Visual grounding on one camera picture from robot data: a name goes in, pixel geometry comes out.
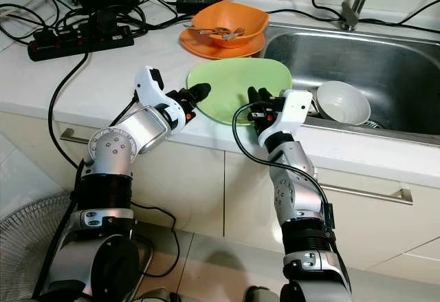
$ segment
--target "black power strip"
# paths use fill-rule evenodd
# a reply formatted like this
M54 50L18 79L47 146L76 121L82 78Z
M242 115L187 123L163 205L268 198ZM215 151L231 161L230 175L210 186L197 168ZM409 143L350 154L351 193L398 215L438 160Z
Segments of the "black power strip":
M58 33L50 31L34 33L35 41L27 47L27 53L33 61L42 61L62 56L73 56L88 52L115 49L133 45L134 39L130 27L125 25L117 27L112 34L84 37L80 30L67 30Z

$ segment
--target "power adapter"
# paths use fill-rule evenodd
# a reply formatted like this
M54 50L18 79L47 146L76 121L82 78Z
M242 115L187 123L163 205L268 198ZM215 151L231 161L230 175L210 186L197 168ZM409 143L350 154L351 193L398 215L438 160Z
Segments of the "power adapter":
M176 10L177 13L194 14L218 1L219 0L177 0Z

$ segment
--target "light green plate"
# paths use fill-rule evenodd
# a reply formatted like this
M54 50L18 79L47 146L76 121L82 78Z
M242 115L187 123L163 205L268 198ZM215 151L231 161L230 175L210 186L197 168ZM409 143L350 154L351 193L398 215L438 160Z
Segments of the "light green plate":
M188 88L197 83L209 83L209 96L197 106L210 118L230 125L235 111L249 103L248 88L265 87L272 95L292 88L292 76L278 61L263 58L231 58L203 63L188 75ZM248 125L243 117L238 123Z

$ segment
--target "countertop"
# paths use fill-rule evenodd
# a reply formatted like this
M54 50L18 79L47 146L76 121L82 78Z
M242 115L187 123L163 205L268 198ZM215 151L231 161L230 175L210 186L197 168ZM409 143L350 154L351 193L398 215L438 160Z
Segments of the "countertop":
M286 7L279 1L241 2L264 10ZM152 24L172 17L155 4L145 6L144 10ZM270 21L336 28L331 23L293 14L273 14ZM96 128L107 126L130 101L134 76L143 65L160 70L164 91L184 87L188 73L208 59L190 54L180 46L178 38L183 29L177 24L150 31L137 38L134 46L91 54L58 97L55 120ZM360 25L358 31L440 41L440 35L403 28ZM81 58L78 55L34 63L25 47L12 44L0 52L0 111L46 118L53 91ZM259 155L263 153L251 129L239 127L239 133L246 147ZM440 147L306 126L298 130L296 139L317 167L440 187ZM231 127L200 112L169 140L239 152Z

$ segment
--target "metal drawer handle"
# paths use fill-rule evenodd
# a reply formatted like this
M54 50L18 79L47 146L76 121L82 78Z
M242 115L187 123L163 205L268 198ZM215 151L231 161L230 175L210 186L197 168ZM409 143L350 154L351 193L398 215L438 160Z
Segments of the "metal drawer handle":
M72 128L67 128L61 134L60 139L65 140L66 142L77 142L79 144L89 144L89 140L85 138L74 137L75 130Z
M383 195L334 185L321 184L321 187L323 189L339 193L359 195L360 197L369 197L371 199L378 199L382 201L397 202L398 204L406 204L408 206L413 205L413 197L411 195L411 191L407 188L401 188L397 192L394 192L392 195Z

